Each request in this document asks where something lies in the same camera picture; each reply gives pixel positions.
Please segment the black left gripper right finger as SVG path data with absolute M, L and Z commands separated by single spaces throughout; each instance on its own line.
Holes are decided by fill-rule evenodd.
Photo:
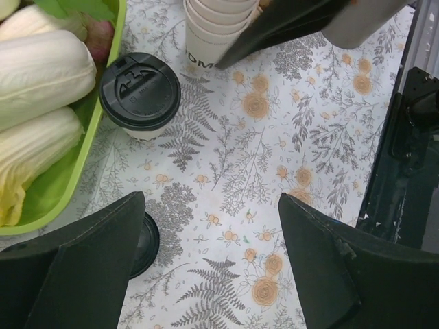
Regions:
M 437 254 L 377 238 L 287 193 L 278 211 L 306 327 L 438 327 Z

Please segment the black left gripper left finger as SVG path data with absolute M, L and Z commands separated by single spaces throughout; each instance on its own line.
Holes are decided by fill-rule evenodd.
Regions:
M 145 198 L 133 192 L 1 252 L 2 328 L 116 328 Z

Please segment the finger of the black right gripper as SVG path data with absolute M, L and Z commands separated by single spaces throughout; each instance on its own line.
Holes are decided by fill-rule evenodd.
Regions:
M 250 54 L 319 32 L 349 0 L 273 0 L 215 65 L 227 69 Z

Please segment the stack of white paper cups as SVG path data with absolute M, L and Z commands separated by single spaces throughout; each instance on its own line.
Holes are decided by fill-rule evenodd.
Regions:
M 199 69 L 212 69 L 249 26 L 258 1 L 184 1 L 185 53 Z

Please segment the black plastic cup lid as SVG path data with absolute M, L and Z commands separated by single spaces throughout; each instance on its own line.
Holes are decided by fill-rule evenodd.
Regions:
M 99 83 L 99 101 L 119 127 L 156 131 L 176 116 L 181 86 L 168 64 L 151 54 L 132 52 L 106 68 Z

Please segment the white paper coffee cup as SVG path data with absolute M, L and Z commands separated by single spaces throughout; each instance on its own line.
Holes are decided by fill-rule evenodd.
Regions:
M 147 141 L 152 141 L 156 138 L 158 138 L 164 131 L 165 131 L 166 127 L 161 127 L 158 128 L 157 130 L 144 130 L 144 131 L 139 131 L 139 130 L 129 130 L 127 128 L 124 128 L 123 130 L 131 137 L 134 138 L 138 141 L 141 142 L 147 142 Z

